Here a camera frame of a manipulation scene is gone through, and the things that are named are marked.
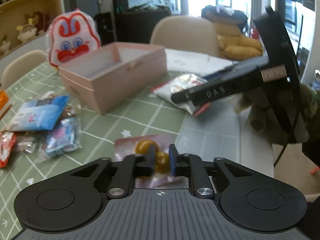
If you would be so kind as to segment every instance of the white chair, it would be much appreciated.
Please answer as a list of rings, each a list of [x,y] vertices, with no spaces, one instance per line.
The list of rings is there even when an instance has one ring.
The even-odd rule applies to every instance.
[[[217,32],[212,22],[191,16],[168,16],[153,29],[150,44],[219,56]]]
[[[47,60],[47,54],[42,50],[33,50],[12,61],[1,76],[1,89],[5,90],[30,70]]]

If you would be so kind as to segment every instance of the white label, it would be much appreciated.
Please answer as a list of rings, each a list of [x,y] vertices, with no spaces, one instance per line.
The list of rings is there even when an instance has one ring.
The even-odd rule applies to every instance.
[[[281,79],[287,76],[284,65],[268,68],[261,71],[262,79],[264,82]]]

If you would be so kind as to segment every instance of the metal screw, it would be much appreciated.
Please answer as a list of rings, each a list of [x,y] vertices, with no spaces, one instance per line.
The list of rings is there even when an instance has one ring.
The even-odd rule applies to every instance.
[[[211,195],[213,191],[208,187],[201,187],[197,190],[197,192],[202,196],[208,196],[208,195]]]
[[[114,187],[111,190],[109,190],[109,194],[113,196],[121,196],[124,193],[124,190],[119,187]]]

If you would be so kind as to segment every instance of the cabinet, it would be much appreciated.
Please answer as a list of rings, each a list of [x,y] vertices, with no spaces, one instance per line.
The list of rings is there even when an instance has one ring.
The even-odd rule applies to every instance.
[[[27,41],[32,44],[22,44],[18,40],[19,31],[16,29],[17,26],[27,24],[28,17],[33,16],[37,11],[43,15],[47,14],[49,19],[53,20],[62,13],[61,0],[9,0],[0,5],[0,39],[7,35],[7,41],[11,43],[10,53],[6,56],[0,55],[0,59],[6,61],[12,55],[19,55],[20,51],[25,51],[27,48],[31,48],[32,44],[36,45],[39,41],[44,40],[34,37]]]

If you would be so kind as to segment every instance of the red snack package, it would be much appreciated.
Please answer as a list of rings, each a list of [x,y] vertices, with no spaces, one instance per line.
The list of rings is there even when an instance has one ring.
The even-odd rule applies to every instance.
[[[3,168],[7,165],[16,139],[17,137],[13,132],[0,132],[0,168]]]

